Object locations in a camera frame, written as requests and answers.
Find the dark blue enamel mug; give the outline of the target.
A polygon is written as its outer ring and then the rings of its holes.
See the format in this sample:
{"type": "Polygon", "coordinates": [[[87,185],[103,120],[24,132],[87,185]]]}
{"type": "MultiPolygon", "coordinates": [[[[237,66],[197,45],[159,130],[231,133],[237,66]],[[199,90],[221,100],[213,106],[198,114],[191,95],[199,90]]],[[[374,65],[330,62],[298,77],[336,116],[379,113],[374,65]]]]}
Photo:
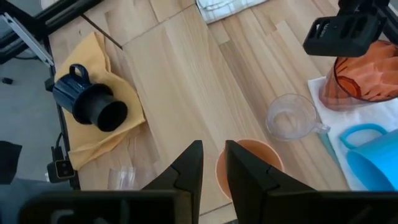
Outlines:
{"type": "Polygon", "coordinates": [[[107,85],[90,82],[87,69],[78,63],[69,66],[68,73],[55,82],[52,90],[57,104],[71,113],[80,124],[92,124],[90,117],[83,111],[83,104],[95,93],[113,95],[107,85]]]}

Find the tall black cup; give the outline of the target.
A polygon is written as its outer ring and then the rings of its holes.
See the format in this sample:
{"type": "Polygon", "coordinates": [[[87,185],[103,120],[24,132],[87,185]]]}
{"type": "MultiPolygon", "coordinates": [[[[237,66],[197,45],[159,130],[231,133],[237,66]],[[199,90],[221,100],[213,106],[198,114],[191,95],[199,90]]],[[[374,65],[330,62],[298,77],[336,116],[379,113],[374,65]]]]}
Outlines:
{"type": "Polygon", "coordinates": [[[76,101],[73,115],[80,124],[93,124],[102,132],[111,132],[127,118],[127,105],[105,91],[83,93],[76,101]]]}

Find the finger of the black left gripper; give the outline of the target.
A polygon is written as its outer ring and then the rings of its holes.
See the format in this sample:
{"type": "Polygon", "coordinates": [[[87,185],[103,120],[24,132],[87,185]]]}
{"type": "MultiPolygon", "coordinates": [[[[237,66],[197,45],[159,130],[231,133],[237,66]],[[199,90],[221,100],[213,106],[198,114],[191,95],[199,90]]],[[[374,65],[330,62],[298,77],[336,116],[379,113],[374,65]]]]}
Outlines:
{"type": "Polygon", "coordinates": [[[371,14],[317,18],[303,43],[309,55],[360,57],[376,41],[387,19],[371,14]]]}

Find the grey metal bracket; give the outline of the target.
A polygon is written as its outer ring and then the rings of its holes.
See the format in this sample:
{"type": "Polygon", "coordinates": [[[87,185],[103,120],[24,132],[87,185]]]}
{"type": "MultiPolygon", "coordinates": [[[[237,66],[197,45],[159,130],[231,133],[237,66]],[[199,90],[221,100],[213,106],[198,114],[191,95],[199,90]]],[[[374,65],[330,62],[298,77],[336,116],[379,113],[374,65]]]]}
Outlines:
{"type": "Polygon", "coordinates": [[[54,66],[52,56],[41,46],[39,41],[13,16],[4,12],[0,16],[6,24],[19,36],[19,38],[38,56],[38,58],[46,64],[46,66],[54,66]]]}

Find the orange faceted tumbler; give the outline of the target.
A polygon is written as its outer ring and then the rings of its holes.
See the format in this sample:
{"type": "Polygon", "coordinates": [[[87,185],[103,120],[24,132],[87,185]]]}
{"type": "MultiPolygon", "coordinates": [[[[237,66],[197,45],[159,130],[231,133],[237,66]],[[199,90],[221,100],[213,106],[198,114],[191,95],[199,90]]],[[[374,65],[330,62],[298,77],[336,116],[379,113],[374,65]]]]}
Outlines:
{"type": "Polygon", "coordinates": [[[334,111],[398,98],[398,45],[377,40],[360,57],[336,58],[318,92],[334,111]]]}

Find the white checked cloth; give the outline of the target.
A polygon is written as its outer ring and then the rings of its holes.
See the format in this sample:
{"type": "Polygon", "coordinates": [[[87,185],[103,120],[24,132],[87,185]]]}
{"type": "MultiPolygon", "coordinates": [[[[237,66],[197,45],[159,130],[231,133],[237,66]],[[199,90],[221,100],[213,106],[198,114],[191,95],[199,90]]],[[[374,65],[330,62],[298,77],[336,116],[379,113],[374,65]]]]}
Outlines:
{"type": "Polygon", "coordinates": [[[195,0],[207,24],[239,13],[268,0],[195,0]]]}

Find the clear glass mug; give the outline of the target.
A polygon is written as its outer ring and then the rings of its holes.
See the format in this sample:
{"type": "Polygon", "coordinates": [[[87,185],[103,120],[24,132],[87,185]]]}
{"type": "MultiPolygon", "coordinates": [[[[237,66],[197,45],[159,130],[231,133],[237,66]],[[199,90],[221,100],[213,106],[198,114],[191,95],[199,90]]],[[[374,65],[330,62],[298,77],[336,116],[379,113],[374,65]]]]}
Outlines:
{"type": "Polygon", "coordinates": [[[310,133],[327,134],[330,127],[319,122],[314,104],[295,93],[276,98],[267,111],[267,130],[278,140],[292,141],[310,133]]]}

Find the peach matte plastic cup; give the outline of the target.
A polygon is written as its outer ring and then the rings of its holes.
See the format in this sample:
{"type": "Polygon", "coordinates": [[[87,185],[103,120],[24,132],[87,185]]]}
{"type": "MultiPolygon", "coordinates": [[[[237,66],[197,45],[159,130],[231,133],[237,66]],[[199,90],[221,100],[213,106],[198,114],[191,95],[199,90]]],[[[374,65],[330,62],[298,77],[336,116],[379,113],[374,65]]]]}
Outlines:
{"type": "MultiPolygon", "coordinates": [[[[278,153],[267,143],[256,139],[238,139],[236,142],[264,162],[267,162],[268,164],[278,168],[282,172],[285,171],[282,159],[278,153]]],[[[215,174],[221,191],[228,199],[232,200],[228,185],[228,178],[226,175],[225,149],[222,150],[216,162],[215,174]]]]}

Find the clear plastic cup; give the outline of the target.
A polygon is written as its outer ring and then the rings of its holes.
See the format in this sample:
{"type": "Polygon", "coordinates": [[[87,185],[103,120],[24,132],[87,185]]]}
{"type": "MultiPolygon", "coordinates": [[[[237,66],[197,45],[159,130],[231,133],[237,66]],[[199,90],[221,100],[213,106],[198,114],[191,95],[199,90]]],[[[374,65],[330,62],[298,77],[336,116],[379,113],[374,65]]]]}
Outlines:
{"type": "Polygon", "coordinates": [[[140,170],[136,167],[121,167],[110,169],[108,175],[108,190],[140,190],[142,184],[140,170]]]}

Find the yellow waffle cloth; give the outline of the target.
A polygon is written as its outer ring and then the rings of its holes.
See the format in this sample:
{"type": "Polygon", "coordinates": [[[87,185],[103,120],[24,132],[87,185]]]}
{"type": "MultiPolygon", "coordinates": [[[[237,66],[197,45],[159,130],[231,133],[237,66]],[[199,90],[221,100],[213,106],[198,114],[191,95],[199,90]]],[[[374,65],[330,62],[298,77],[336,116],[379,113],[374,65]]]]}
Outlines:
{"type": "Polygon", "coordinates": [[[92,32],[71,52],[63,65],[57,69],[55,80],[68,73],[69,66],[80,63],[88,69],[90,77],[109,86],[114,96],[127,104],[127,118],[122,125],[111,132],[100,131],[93,124],[80,124],[70,112],[63,110],[67,124],[72,167],[80,170],[89,161],[114,149],[130,132],[144,123],[144,112],[138,94],[129,82],[111,71],[111,61],[105,50],[104,35],[92,32]]]}

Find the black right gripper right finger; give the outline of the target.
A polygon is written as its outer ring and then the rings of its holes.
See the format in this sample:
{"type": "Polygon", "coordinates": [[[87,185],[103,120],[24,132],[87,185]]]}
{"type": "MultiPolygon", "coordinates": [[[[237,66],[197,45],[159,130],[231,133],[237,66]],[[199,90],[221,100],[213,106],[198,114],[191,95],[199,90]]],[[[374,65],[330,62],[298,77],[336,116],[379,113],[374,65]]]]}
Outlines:
{"type": "Polygon", "coordinates": [[[239,224],[311,224],[304,193],[314,189],[226,141],[226,175],[239,224]]]}

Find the light blue plastic mug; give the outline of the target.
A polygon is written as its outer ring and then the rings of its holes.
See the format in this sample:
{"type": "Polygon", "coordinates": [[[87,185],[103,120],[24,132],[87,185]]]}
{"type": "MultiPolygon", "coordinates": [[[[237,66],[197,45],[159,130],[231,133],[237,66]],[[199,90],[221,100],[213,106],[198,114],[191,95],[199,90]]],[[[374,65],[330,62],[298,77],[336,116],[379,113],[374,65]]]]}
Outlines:
{"type": "Polygon", "coordinates": [[[348,148],[348,165],[368,190],[398,191],[398,129],[387,131],[378,124],[359,124],[343,131],[339,139],[348,148]],[[380,135],[360,146],[348,141],[350,135],[365,130],[380,135]]]}

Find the teal cloth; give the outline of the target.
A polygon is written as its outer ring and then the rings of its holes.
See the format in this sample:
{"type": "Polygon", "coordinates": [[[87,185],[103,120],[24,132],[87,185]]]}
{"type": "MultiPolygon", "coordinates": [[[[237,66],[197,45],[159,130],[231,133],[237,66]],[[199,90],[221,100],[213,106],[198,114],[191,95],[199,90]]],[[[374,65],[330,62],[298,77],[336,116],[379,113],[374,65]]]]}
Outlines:
{"type": "Polygon", "coordinates": [[[343,151],[340,149],[341,143],[339,142],[338,137],[333,136],[332,138],[330,138],[330,135],[326,133],[318,133],[318,137],[325,147],[326,152],[331,156],[334,163],[338,166],[340,171],[344,172],[343,168],[341,167],[341,161],[344,160],[344,154],[343,151]]]}

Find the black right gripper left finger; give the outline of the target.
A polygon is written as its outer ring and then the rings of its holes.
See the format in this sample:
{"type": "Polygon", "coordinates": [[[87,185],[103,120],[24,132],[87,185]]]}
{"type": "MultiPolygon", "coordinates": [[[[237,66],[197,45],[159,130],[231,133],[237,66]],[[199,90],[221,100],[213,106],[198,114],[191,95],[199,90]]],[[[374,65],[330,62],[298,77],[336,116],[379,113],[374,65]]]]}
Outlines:
{"type": "Polygon", "coordinates": [[[203,182],[203,143],[194,140],[144,190],[173,190],[183,201],[177,206],[157,202],[144,220],[147,224],[198,224],[203,182]]]}

